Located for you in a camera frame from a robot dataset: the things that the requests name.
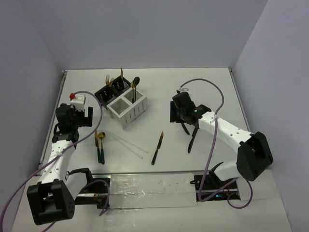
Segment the gold spoon green handle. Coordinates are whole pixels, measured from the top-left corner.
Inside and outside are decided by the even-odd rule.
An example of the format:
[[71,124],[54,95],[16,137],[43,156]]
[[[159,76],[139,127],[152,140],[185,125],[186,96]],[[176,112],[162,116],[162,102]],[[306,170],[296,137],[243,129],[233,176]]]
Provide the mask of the gold spoon green handle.
[[134,81],[131,82],[131,88],[132,88],[132,103],[135,102],[135,84]]
[[100,132],[98,134],[98,137],[99,137],[100,142],[101,142],[101,151],[100,151],[100,154],[101,154],[101,164],[105,164],[104,147],[103,147],[103,139],[105,138],[105,133],[104,132]]

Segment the gold fork green handle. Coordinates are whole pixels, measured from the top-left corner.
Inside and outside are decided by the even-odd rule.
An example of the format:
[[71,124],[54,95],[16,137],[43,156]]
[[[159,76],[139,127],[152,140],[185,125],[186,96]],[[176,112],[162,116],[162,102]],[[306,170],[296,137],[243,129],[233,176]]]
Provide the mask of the gold fork green handle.
[[107,86],[110,85],[110,75],[109,74],[106,75],[105,83]]
[[112,86],[112,84],[113,84],[113,81],[114,81],[114,78],[111,78],[110,80],[109,80],[109,87],[111,87]]

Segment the black spoon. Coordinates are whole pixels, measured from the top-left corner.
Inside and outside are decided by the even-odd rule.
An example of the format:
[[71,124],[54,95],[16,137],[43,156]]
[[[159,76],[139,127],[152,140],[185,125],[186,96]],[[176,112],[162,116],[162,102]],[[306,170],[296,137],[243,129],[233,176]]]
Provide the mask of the black spoon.
[[132,82],[132,85],[133,85],[133,103],[135,103],[136,101],[136,92],[137,92],[137,85],[139,84],[140,82],[140,78],[138,76],[136,76],[134,79],[133,79],[133,82]]

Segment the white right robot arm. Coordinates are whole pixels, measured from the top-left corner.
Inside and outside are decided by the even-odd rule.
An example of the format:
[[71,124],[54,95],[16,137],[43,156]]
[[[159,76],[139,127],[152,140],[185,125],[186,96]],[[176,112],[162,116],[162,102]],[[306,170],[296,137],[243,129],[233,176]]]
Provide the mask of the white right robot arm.
[[216,117],[210,108],[202,104],[195,106],[187,92],[179,92],[172,97],[170,122],[180,123],[185,132],[188,132],[186,124],[195,127],[188,152],[192,149],[198,130],[211,133],[236,152],[236,161],[220,162],[209,171],[210,184],[215,189],[222,188],[229,179],[243,177],[247,181],[254,181],[273,163],[264,134],[242,130]]

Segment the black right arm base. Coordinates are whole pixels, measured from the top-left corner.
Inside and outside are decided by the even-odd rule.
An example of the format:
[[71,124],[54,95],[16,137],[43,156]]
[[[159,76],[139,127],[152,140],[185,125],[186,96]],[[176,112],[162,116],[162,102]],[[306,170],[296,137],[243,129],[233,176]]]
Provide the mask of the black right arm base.
[[[233,179],[228,179],[226,181],[221,181],[214,173],[215,169],[222,164],[215,165],[212,169],[207,172],[203,187],[202,187],[202,194],[201,198],[205,199],[221,188],[223,185],[227,184],[228,182],[232,181]],[[194,174],[194,179],[190,181],[190,184],[193,185],[196,189],[196,200],[199,202],[198,199],[198,191],[200,188],[200,184],[202,181],[203,174]],[[233,182],[229,186],[225,187],[224,189],[220,190],[214,196],[210,198],[210,201],[220,201],[220,200],[227,200],[230,197],[231,200],[239,200],[238,194],[238,186],[236,182]]]

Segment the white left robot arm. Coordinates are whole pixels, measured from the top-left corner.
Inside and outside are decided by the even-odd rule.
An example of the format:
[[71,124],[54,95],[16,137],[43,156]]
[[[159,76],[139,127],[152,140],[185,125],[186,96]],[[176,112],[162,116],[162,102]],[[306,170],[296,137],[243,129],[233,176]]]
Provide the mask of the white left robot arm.
[[88,168],[73,172],[66,179],[69,161],[80,141],[78,129],[91,127],[93,108],[62,103],[56,109],[57,123],[52,137],[52,151],[37,184],[27,189],[28,203],[36,225],[71,219],[74,200],[80,191],[90,192],[95,185]]

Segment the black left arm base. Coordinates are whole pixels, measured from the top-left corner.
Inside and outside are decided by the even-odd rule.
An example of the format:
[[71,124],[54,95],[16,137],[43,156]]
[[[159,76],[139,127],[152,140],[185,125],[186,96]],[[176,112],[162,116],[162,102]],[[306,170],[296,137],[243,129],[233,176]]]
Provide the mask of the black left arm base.
[[67,171],[65,184],[76,205],[95,205],[104,211],[109,208],[109,178],[96,177],[88,168],[81,168]]

